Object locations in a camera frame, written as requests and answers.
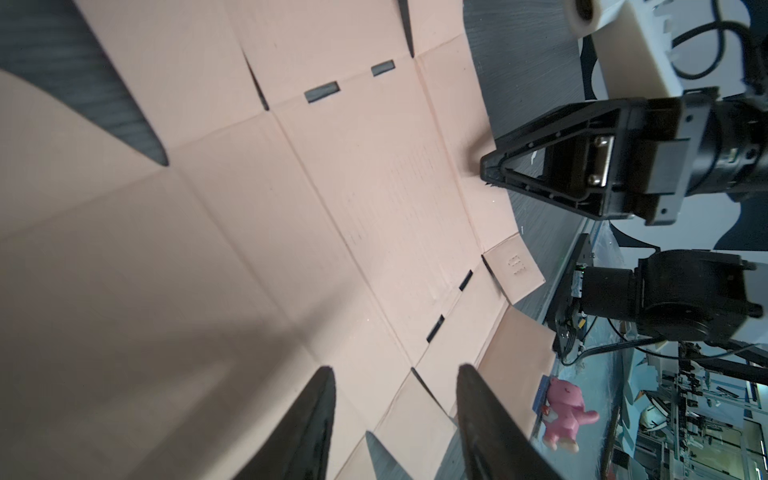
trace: white surface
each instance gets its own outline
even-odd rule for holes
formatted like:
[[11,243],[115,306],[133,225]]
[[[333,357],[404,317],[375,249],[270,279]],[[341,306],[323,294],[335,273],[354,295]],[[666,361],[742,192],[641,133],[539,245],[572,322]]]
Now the white surface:
[[[659,4],[660,0],[626,0],[615,19],[592,34],[611,98],[682,94],[667,57],[671,50],[671,21],[665,15],[655,15]],[[571,28],[576,31],[578,25],[574,27],[574,22]]]
[[[702,0],[674,0],[657,9],[659,15],[672,15],[672,38],[714,20],[710,2]],[[723,20],[750,24],[750,15],[741,0],[720,0]],[[681,71],[697,74],[706,70],[717,54],[717,33],[709,31],[678,45],[671,60]],[[727,97],[744,92],[741,44],[736,34],[725,32],[725,55],[720,66],[700,80],[681,79],[683,88],[720,87],[720,95]]]
[[[741,205],[733,202],[726,194],[705,194],[686,198],[677,222],[672,225],[647,227],[645,220],[639,217],[611,222],[630,237],[656,245],[662,250],[712,250],[715,243],[736,223],[740,213]],[[648,258],[653,252],[651,248],[621,248],[627,268],[635,268],[638,259]]]

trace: cardboard box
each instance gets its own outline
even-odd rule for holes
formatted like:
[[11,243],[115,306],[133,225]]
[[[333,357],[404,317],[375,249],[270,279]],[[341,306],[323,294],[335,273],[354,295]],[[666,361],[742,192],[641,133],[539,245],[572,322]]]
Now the cardboard box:
[[331,365],[329,478],[365,431],[429,476],[458,365],[544,281],[477,176],[460,3],[409,2],[414,58],[389,0],[77,4],[170,166],[0,73],[0,464],[229,478]]
[[[450,325],[446,323],[446,332]],[[463,363],[470,363],[478,369],[520,430],[530,436],[538,418],[534,404],[541,377],[549,376],[554,365],[554,353],[549,348],[554,341],[554,332],[506,303],[493,331],[495,333],[487,339],[482,353],[474,360],[468,358],[472,351],[477,351],[472,350],[471,339],[466,345],[451,342],[450,339],[453,334],[468,333],[465,326],[457,326],[446,335],[446,343],[464,349],[453,359],[449,359],[442,347],[437,346],[435,338],[427,349],[427,355],[433,346],[437,346],[435,356],[445,358],[452,368],[445,365],[442,376],[433,369],[432,378],[422,378],[429,391],[419,388],[416,377],[410,375],[382,422],[373,434],[369,432],[360,440],[337,478],[376,480],[376,468],[382,465],[373,459],[381,452],[380,449],[372,450],[375,447],[366,441],[368,435],[375,435],[411,478],[435,478],[456,430],[452,420],[456,415],[456,375],[458,366]],[[414,370],[430,372],[429,369],[422,369],[421,365]],[[452,402],[449,412],[440,408],[447,402]]]

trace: table surface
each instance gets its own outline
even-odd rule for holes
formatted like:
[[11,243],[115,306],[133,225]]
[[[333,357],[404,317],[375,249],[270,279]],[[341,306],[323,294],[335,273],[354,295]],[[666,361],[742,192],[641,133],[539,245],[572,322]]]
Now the table surface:
[[[578,44],[561,0],[466,0],[464,22],[494,137],[552,108],[584,101]],[[537,155],[530,168],[542,158]],[[547,280],[515,306],[541,319],[583,219],[525,195],[509,197],[525,244]]]

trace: stuffed animal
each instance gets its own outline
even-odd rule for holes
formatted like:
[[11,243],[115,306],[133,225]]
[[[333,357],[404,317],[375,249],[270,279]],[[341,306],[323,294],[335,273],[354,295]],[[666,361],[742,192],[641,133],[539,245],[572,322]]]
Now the stuffed animal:
[[551,421],[542,420],[547,429],[544,433],[544,444],[552,450],[558,449],[560,444],[564,449],[573,453],[578,452],[576,433],[580,425],[590,425],[600,419],[600,414],[593,411],[584,411],[584,397],[581,389],[565,380],[552,377],[547,391],[549,407],[541,410],[545,416],[552,411],[557,418]]

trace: cable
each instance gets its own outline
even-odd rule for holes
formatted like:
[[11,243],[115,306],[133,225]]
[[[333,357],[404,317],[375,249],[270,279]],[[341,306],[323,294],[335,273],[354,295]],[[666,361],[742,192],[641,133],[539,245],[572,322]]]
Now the cable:
[[577,334],[578,333],[573,326],[568,326],[568,342],[565,344],[564,352],[570,352],[574,349],[574,345],[576,345]]
[[589,335],[589,332],[592,331],[592,327],[594,326],[594,324],[598,322],[598,318],[600,317],[596,316],[594,320],[592,320],[592,324],[589,326],[589,328],[587,329],[587,332],[584,334],[584,339],[582,340],[582,342],[584,342],[587,339],[587,335]]
[[[614,323],[613,323],[613,321],[611,319],[606,318],[606,320],[608,321],[608,325],[611,326],[611,328],[614,330],[614,332],[616,332],[616,334],[619,335],[619,338],[621,338],[622,342],[629,342],[629,340],[627,340],[627,337],[625,337],[621,332],[619,332],[618,329],[616,328],[616,326],[614,326]],[[717,355],[709,355],[709,356],[708,355],[700,355],[700,356],[697,356],[697,357],[686,357],[686,358],[683,358],[683,359],[681,359],[679,356],[662,355],[660,353],[651,352],[650,350],[641,349],[641,348],[637,348],[637,347],[635,347],[635,348],[640,350],[642,353],[646,353],[646,354],[651,355],[651,356],[657,356],[657,357],[660,357],[662,359],[669,359],[669,360],[693,360],[693,361],[696,361],[697,359],[721,359],[724,356],[736,355],[737,353],[742,353],[744,350],[751,349],[752,347],[754,347],[756,345],[757,345],[756,343],[750,343],[749,345],[745,345],[745,346],[743,346],[743,347],[741,347],[739,349],[728,350],[725,353],[718,353]]]
[[750,30],[744,24],[739,22],[712,22],[707,23],[689,31],[686,31],[672,42],[673,47],[684,41],[688,41],[697,35],[706,31],[717,29],[729,30],[735,33],[741,42],[741,57],[743,62],[744,79],[743,82],[752,87],[757,94],[763,94],[766,80],[765,70],[762,65],[762,58],[750,34]]
[[[716,24],[719,24],[720,22],[723,21],[723,17],[722,15],[720,15],[720,6],[718,5],[717,0],[712,0],[712,16],[715,18],[714,23]],[[687,35],[687,33],[688,32],[683,33],[682,35],[676,37],[672,41],[672,48],[677,47],[679,44],[687,40],[687,38],[685,40],[681,40],[684,37],[684,35]],[[715,60],[712,62],[712,65],[710,65],[709,68],[697,74],[686,73],[684,71],[679,70],[674,65],[672,65],[672,68],[674,68],[674,72],[680,78],[685,78],[687,80],[698,80],[712,73],[715,70],[715,68],[717,68],[720,65],[720,62],[723,60],[724,55],[725,55],[725,30],[723,28],[718,28],[717,29],[717,55],[715,55]]]
[[616,352],[618,350],[637,348],[638,346],[653,345],[654,343],[659,343],[663,340],[664,340],[664,337],[658,336],[652,339],[638,339],[638,340],[631,340],[631,341],[625,341],[625,342],[619,342],[619,343],[612,343],[610,345],[596,346],[594,348],[585,350],[584,352],[580,353],[574,359],[573,362],[565,362],[565,359],[560,358],[560,363],[562,363],[563,366],[571,366],[571,365],[574,365],[579,360],[587,358],[588,356],[598,355],[600,353]]

